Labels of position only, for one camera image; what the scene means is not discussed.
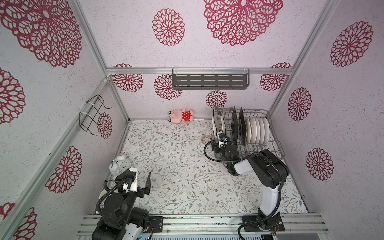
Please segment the rear black square plate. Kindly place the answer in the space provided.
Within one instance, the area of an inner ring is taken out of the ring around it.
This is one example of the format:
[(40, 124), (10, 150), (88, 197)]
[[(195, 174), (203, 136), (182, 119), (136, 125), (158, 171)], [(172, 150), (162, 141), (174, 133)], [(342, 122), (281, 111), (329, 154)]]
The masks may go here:
[(246, 121), (245, 121), (243, 108), (240, 109), (240, 113), (239, 113), (239, 133), (241, 136), (241, 142), (243, 145), (245, 145), (246, 144), (246, 136), (247, 136), (247, 127), (246, 127)]

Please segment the tape roll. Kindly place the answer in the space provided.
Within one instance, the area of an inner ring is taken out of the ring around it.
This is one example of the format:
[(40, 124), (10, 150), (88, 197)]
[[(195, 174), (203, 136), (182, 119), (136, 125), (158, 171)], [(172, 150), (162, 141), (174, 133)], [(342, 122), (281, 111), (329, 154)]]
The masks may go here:
[(206, 145), (207, 143), (209, 143), (210, 141), (212, 141), (213, 138), (211, 136), (208, 136), (208, 135), (204, 135), (202, 136), (201, 138), (201, 142)]

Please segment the front black square plate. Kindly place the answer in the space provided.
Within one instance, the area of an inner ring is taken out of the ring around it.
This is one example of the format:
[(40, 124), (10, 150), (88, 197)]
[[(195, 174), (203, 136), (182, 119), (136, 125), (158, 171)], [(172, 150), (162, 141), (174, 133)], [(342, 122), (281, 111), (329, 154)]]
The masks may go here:
[(236, 108), (233, 107), (232, 116), (231, 116), (231, 131), (232, 131), (232, 142), (236, 146), (238, 143), (238, 132), (239, 124)]

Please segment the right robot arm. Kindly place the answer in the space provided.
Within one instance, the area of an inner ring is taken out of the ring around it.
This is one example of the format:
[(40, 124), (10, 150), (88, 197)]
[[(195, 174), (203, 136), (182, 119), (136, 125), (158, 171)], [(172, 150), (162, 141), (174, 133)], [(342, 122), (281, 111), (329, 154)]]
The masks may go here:
[(264, 186), (258, 216), (263, 220), (278, 214), (282, 189), (290, 171), (270, 150), (254, 152), (241, 158), (237, 146), (224, 133), (220, 133), (217, 139), (211, 139), (205, 144), (203, 153), (208, 160), (227, 164), (227, 170), (232, 176), (255, 173)]

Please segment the grey wall shelf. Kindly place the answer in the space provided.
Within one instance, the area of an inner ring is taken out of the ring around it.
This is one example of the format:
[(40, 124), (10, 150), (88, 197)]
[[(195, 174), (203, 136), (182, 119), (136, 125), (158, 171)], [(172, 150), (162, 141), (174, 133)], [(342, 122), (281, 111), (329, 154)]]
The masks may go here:
[(246, 90), (250, 85), (250, 74), (179, 74), (172, 69), (172, 87), (175, 90)]

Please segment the pink plush toy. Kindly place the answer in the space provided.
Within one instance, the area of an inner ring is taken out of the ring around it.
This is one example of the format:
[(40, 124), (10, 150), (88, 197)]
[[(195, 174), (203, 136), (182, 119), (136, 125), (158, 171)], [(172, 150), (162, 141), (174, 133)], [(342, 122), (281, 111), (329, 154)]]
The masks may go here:
[(168, 122), (173, 124), (192, 122), (194, 120), (194, 113), (194, 110), (187, 111), (186, 108), (169, 111)]

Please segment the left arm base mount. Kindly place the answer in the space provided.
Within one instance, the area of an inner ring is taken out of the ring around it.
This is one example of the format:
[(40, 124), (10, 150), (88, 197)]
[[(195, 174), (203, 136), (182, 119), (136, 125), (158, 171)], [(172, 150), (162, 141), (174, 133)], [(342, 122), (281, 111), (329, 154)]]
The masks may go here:
[(149, 217), (148, 227), (145, 229), (144, 233), (162, 233), (164, 225), (164, 217), (163, 216), (152, 216)]

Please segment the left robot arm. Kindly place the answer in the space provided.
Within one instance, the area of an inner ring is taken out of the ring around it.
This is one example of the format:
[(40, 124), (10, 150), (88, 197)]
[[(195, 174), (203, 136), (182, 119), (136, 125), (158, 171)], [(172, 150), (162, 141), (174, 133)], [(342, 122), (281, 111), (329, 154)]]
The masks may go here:
[(136, 240), (150, 224), (149, 212), (135, 207), (137, 198), (149, 195), (151, 191), (151, 174), (148, 174), (144, 188), (134, 188), (137, 171), (130, 168), (118, 175), (108, 187), (109, 180), (104, 181), (103, 194), (96, 203), (96, 212), (101, 216), (92, 234), (93, 240)]

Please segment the round white plate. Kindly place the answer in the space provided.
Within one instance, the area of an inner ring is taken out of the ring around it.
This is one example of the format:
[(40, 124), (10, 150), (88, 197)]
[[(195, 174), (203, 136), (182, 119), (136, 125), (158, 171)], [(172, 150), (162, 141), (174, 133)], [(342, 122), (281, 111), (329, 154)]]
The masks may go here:
[(246, 119), (246, 128), (247, 128), (246, 143), (249, 144), (251, 142), (251, 137), (252, 137), (252, 127), (249, 119)]
[(260, 125), (260, 140), (259, 140), (259, 144), (263, 144), (264, 140), (265, 140), (265, 125), (264, 125), (263, 118), (259, 118), (258, 121), (259, 121), (259, 125)]
[(265, 130), (265, 138), (264, 138), (263, 144), (266, 145), (270, 138), (270, 125), (266, 118), (262, 118), (262, 120), (264, 123), (264, 130)]
[(255, 144), (257, 140), (257, 134), (258, 134), (256, 119), (250, 118), (250, 124), (252, 128), (251, 143)]
[(260, 122), (258, 118), (255, 118), (256, 126), (257, 126), (257, 135), (256, 135), (256, 144), (260, 143), (261, 139), (261, 128), (260, 128)]

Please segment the white square plate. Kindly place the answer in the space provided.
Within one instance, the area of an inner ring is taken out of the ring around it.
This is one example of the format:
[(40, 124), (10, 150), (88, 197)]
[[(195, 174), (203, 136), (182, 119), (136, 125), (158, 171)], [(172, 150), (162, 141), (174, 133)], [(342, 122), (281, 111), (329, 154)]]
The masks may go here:
[(218, 119), (217, 119), (217, 116), (216, 116), (216, 110), (215, 108), (213, 108), (213, 116), (212, 116), (212, 123), (213, 123), (213, 133), (214, 133), (214, 137), (213, 139), (214, 140), (217, 140), (218, 139), (218, 127), (220, 126), (219, 123), (218, 123)]
[(225, 120), (225, 111), (224, 111), (224, 106), (222, 107), (222, 111), (221, 111), (221, 125), (222, 125), (222, 132), (224, 134), (226, 134), (227, 132), (227, 125), (226, 125), (226, 120)]

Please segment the white alarm clock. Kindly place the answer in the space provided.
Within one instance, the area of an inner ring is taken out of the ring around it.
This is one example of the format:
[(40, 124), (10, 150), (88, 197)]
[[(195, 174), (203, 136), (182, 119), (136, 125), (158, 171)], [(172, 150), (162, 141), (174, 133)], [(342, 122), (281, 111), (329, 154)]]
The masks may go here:
[(110, 164), (109, 170), (112, 176), (118, 176), (131, 167), (131, 162), (127, 155), (118, 155)]

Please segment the black square plate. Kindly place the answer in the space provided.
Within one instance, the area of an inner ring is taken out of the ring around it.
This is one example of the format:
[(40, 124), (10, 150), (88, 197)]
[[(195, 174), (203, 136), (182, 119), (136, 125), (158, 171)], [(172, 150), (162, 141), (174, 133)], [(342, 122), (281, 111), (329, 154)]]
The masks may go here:
[(247, 127), (246, 127), (246, 121), (245, 121), (243, 108), (240, 109), (240, 113), (239, 113), (239, 133), (241, 136), (241, 142), (243, 145), (245, 145), (246, 144), (246, 136), (247, 136)]
[(236, 146), (238, 143), (238, 132), (239, 124), (236, 108), (233, 107), (232, 116), (231, 116), (231, 131), (232, 131), (232, 142)]

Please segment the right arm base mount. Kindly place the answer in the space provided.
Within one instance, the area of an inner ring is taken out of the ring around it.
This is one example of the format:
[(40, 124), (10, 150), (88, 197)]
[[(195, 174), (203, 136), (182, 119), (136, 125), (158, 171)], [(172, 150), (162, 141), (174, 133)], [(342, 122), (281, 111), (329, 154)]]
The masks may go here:
[[(263, 217), (263, 214), (242, 216), (242, 221), (243, 224), (248, 224), (260, 221)], [(280, 212), (277, 212), (274, 216), (267, 220), (253, 225), (245, 226), (244, 230), (245, 232), (283, 232), (285, 231), (285, 226), (283, 224)]]

